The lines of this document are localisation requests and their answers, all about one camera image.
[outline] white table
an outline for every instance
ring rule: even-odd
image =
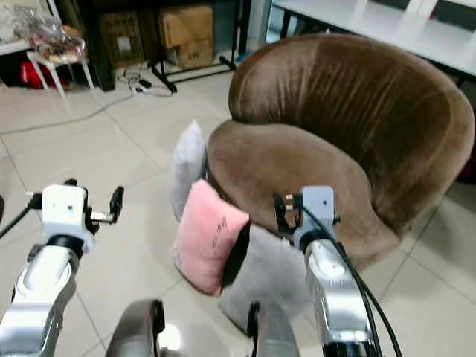
[[[273,6],[284,10],[281,38],[296,16],[395,45],[459,77],[458,84],[476,83],[475,32],[365,0],[274,0]]]

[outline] pink pillow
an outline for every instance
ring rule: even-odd
[[[219,296],[223,268],[248,220],[205,180],[192,184],[173,243],[174,265],[198,290]]]

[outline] brown armchair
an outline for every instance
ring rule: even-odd
[[[272,193],[327,184],[357,268],[394,249],[471,152],[475,119],[425,60],[357,36],[311,35],[251,55],[231,82],[233,120],[208,143],[210,181],[276,232]]]

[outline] armchair backrest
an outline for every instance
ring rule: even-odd
[[[438,203],[474,140],[472,108],[445,74],[357,36],[296,36],[260,49],[237,69],[229,106],[234,120],[299,126],[345,151],[397,232]]]

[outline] white stool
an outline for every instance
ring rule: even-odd
[[[28,51],[27,56],[28,56],[28,59],[31,61],[31,64],[35,68],[36,74],[38,74],[38,77],[42,81],[43,88],[48,89],[48,84],[46,84],[45,78],[43,77],[43,73],[40,67],[38,66],[38,63],[41,63],[50,71],[51,77],[53,78],[54,84],[57,87],[58,92],[61,94],[61,97],[63,99],[66,99],[65,91],[62,88],[60,78],[58,77],[58,74],[57,74],[57,67],[60,67],[61,65],[57,65],[55,63],[48,61],[41,54],[38,54],[35,51]],[[81,61],[79,61],[79,63],[81,63],[81,66],[83,67],[84,74],[86,75],[86,80],[88,81],[88,84],[89,84],[89,88],[94,89],[94,85],[92,84],[91,74],[89,73],[89,69],[88,69],[87,59],[86,58],[82,59]],[[67,64],[67,66],[69,69],[69,73],[71,74],[71,78],[74,80],[73,68],[71,67],[71,64],[72,63],[69,63]]]

